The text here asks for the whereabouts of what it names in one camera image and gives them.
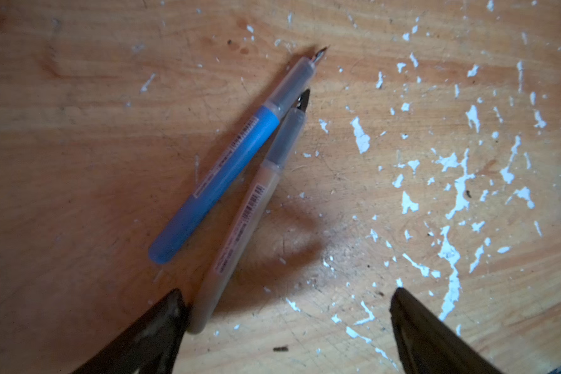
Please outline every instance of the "pen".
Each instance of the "pen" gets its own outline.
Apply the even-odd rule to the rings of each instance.
[[[249,186],[224,244],[195,296],[189,312],[187,332],[200,333],[216,308],[251,235],[258,226],[262,213],[281,178],[287,158],[306,123],[305,112],[309,96],[310,90],[308,89],[299,97],[296,108],[288,111],[266,158]]]
[[[152,261],[164,264],[177,253],[228,186],[272,135],[282,117],[315,75],[316,64],[325,51],[326,48],[318,51],[311,59],[302,57],[247,121],[193,194],[154,240],[149,250]]]

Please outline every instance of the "gray grip section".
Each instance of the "gray grip section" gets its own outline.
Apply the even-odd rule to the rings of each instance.
[[[284,168],[299,135],[306,124],[306,114],[297,108],[289,109],[280,129],[272,142],[266,160],[274,163],[279,168]]]
[[[270,109],[282,118],[306,89],[315,73],[316,65],[307,57],[302,57],[268,98],[267,104],[274,107]]]

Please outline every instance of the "blue pen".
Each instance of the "blue pen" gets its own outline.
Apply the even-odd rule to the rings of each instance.
[[[311,59],[302,57],[268,100],[247,121],[193,194],[152,243],[149,251],[152,261],[164,264],[177,253],[228,186],[274,132],[310,79],[314,77],[316,64],[325,51],[326,48],[320,50]]]

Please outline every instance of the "label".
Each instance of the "label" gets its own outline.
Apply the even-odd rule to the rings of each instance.
[[[247,201],[247,205],[241,213],[241,218],[235,225],[231,236],[228,237],[226,243],[223,246],[223,253],[219,256],[216,267],[214,268],[217,273],[222,274],[224,272],[224,269],[226,269],[228,261],[233,256],[235,250],[237,250],[237,244],[243,237],[245,229],[247,228],[251,217],[254,215],[254,210],[260,203],[264,192],[266,192],[266,187],[261,184],[255,185],[255,188],[249,197],[249,201]]]
[[[214,164],[214,167],[212,169],[210,169],[210,171],[208,172],[208,175],[204,178],[202,183],[200,183],[200,185],[197,186],[197,188],[195,189],[195,192],[193,193],[194,198],[197,199],[197,198],[200,197],[200,195],[203,193],[203,191],[206,189],[206,187],[210,184],[210,182],[212,182],[212,180],[218,174],[220,169],[223,168],[224,164],[226,164],[226,162],[231,158],[233,153],[235,153],[237,148],[239,148],[241,143],[247,138],[247,135],[249,134],[249,132],[254,129],[255,125],[258,124],[259,121],[260,121],[260,119],[258,117],[251,117],[249,119],[249,121],[247,121],[247,123],[245,124],[243,129],[233,139],[233,141],[231,142],[231,145],[228,146],[228,148],[223,152],[223,154],[220,156],[220,158],[216,161],[216,164]]]

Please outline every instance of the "wood grain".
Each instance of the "wood grain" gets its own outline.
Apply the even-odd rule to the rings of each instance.
[[[561,0],[495,0],[492,12],[485,1],[0,0],[0,373],[70,371],[171,288],[191,301],[268,145],[170,263],[151,263],[150,243],[286,67],[326,45],[270,213],[206,330],[183,341],[175,372],[393,372],[374,348],[397,360],[396,279],[440,313],[452,273],[437,255],[445,226],[461,254],[461,294],[445,323],[504,372],[561,364]],[[465,116],[471,105],[479,133]],[[363,154],[356,116],[371,138]],[[447,220],[456,190],[444,188],[463,170],[434,161],[461,161],[466,149],[470,209]],[[415,175],[396,167],[412,160]],[[506,204],[523,187],[534,209],[516,196]],[[419,211],[401,213],[404,190]],[[441,278],[422,277],[404,252]],[[361,301],[376,319],[353,325],[367,317]],[[347,326],[373,341],[350,338]]]

